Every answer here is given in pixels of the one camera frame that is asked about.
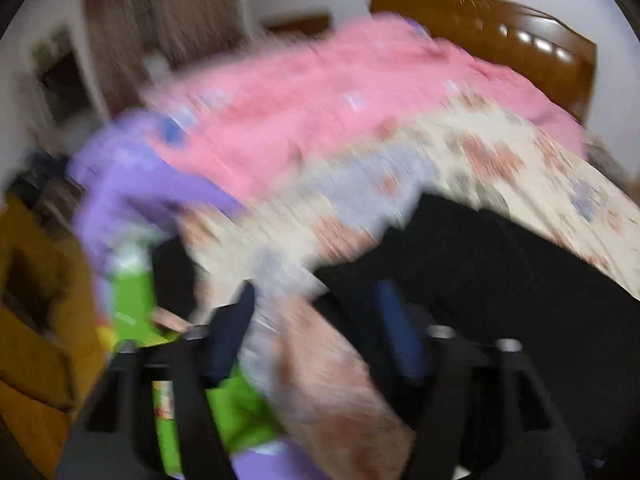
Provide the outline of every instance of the pink blanket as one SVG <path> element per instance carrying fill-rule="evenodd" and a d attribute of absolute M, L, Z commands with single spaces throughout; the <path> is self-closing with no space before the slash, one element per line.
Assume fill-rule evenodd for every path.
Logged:
<path fill-rule="evenodd" d="M 175 144 L 157 140 L 156 148 L 180 170 L 202 174 L 247 201 L 300 158 L 440 107 L 465 88 L 582 156 L 580 126 L 526 78 L 389 14 L 351 23 L 326 41 L 177 85 L 162 111 L 186 134 Z"/>

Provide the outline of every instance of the wooden headboard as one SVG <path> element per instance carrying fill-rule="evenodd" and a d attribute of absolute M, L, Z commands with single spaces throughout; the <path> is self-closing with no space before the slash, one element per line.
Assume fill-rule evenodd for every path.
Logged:
<path fill-rule="evenodd" d="M 260 24 L 264 30 L 272 34 L 287 34 L 299 32 L 310 38 L 316 38 L 333 27 L 334 17 L 328 10 L 322 9 L 313 14 L 297 14 L 280 16 L 262 20 Z"/>
<path fill-rule="evenodd" d="M 371 0 L 371 13 L 397 12 L 472 56 L 527 77 L 583 124 L 596 45 L 553 16 L 505 0 Z"/>

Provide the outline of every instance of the floral bedsheet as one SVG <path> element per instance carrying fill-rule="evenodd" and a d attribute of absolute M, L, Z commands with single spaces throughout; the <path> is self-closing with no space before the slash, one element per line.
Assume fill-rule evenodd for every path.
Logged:
<path fill-rule="evenodd" d="M 287 431 L 333 478 L 401 472 L 412 441 L 348 342 L 308 304 L 312 270 L 357 258 L 424 192 L 491 208 L 578 254 L 640 297 L 640 210 L 531 123 L 476 94 L 305 163 L 240 218 L 193 210 L 181 227 L 202 268 L 194 322 L 258 290 L 240 362 Z"/>
<path fill-rule="evenodd" d="M 263 297 L 307 290 L 312 269 L 357 258 L 420 194 L 487 207 L 583 257 L 640 298 L 640 210 L 588 163 L 477 94 L 306 163 L 269 200 L 229 219 L 215 208 L 180 224 L 201 268 L 202 322 L 242 280 Z"/>

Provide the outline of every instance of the purple fabric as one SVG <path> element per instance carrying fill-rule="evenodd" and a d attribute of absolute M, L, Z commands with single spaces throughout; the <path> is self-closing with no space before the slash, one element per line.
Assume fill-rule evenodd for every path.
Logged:
<path fill-rule="evenodd" d="M 66 167 L 67 176 L 89 189 L 123 151 L 144 145 L 144 137 L 158 128 L 162 116 L 147 110 L 130 110 L 98 130 Z"/>
<path fill-rule="evenodd" d="M 211 204 L 227 215 L 242 209 L 209 180 L 176 170 L 155 154 L 144 134 L 161 120 L 152 112 L 127 114 L 97 132 L 67 171 L 86 190 L 73 229 L 95 273 L 102 314 L 110 314 L 105 279 L 111 247 L 131 221 L 170 226 L 179 207 L 193 203 Z"/>
<path fill-rule="evenodd" d="M 309 455 L 288 438 L 231 457 L 238 480 L 330 480 Z M 212 469 L 211 478 L 216 478 Z M 184 480 L 184 476 L 174 478 Z"/>

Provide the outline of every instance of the black clothing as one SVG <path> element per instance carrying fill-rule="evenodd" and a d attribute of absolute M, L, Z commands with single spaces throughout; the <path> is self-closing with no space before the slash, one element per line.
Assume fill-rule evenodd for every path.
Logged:
<path fill-rule="evenodd" d="M 419 396 L 402 380 L 373 307 L 380 280 L 469 340 L 522 342 L 587 468 L 607 460 L 640 412 L 640 303 L 587 262 L 488 210 L 424 195 L 404 230 L 316 276 L 315 303 L 356 347 L 410 426 Z"/>
<path fill-rule="evenodd" d="M 182 319 L 196 309 L 195 264 L 178 235 L 151 251 L 156 304 Z"/>

